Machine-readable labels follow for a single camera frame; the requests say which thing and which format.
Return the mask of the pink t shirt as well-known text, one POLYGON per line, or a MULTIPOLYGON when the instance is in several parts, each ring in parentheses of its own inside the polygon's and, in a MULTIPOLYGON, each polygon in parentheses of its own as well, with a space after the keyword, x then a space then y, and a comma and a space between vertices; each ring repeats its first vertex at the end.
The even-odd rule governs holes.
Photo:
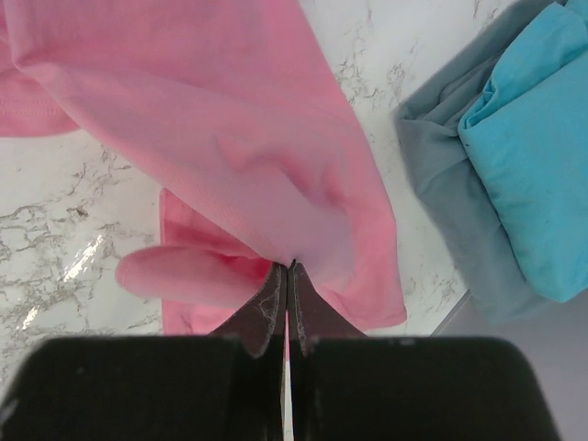
POLYGON ((361 330, 404 322, 396 223, 296 1, 4 1, 1 132, 83 129, 162 186, 119 284, 205 334, 301 263, 361 330))

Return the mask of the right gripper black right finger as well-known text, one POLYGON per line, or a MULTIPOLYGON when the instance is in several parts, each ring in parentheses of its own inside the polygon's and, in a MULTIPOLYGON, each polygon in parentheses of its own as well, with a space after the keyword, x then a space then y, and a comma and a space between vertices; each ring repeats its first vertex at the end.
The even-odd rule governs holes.
POLYGON ((297 261, 288 269, 287 308, 291 357, 306 356, 315 340, 366 337, 318 294, 297 261))

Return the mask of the folded grey blue t shirt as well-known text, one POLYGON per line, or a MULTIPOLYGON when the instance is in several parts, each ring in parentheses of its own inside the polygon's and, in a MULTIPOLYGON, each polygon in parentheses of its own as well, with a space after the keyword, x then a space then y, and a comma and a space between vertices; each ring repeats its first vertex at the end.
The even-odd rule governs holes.
POLYGON ((441 232, 478 310, 508 321, 558 302, 537 294, 458 133, 506 48, 547 6, 520 1, 400 107, 396 130, 415 195, 441 232))

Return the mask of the folded turquoise t shirt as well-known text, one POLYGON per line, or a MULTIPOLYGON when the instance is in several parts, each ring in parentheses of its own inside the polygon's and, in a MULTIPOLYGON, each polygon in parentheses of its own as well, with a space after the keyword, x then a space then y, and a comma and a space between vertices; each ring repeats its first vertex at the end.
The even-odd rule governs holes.
POLYGON ((532 289, 587 287, 587 4, 543 9, 494 65, 458 133, 532 289))

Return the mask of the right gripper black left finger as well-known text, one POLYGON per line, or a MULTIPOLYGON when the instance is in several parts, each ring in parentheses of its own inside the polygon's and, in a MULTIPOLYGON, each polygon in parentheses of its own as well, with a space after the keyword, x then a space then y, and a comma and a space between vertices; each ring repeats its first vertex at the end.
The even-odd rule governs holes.
POLYGON ((253 358, 284 356, 288 269, 273 264, 261 288, 209 336, 237 338, 253 358))

